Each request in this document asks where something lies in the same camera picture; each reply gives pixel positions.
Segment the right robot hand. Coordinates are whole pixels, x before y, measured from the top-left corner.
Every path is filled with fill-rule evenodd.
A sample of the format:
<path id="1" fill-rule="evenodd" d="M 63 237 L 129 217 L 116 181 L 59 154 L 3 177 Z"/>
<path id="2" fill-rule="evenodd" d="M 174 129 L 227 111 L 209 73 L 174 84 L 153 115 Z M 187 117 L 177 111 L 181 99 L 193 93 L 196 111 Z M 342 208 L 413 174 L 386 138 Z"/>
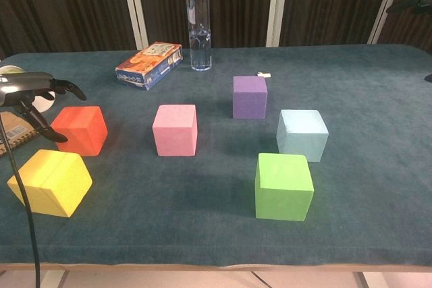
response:
<path id="1" fill-rule="evenodd" d="M 395 18 L 389 39 L 431 53 L 431 0 L 398 0 L 386 9 Z"/>

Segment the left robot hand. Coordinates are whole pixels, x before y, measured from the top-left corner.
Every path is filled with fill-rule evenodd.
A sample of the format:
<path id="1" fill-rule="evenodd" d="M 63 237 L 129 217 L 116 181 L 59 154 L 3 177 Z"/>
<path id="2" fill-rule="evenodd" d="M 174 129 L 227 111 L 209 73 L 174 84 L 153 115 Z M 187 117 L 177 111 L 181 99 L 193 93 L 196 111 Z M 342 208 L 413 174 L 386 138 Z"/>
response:
<path id="1" fill-rule="evenodd" d="M 64 143 L 68 139 L 48 125 L 33 101 L 36 96 L 54 100 L 54 93 L 66 92 L 86 100 L 83 91 L 73 82 L 55 79 L 45 72 L 1 74 L 1 106 L 14 108 L 40 135 L 53 142 Z"/>

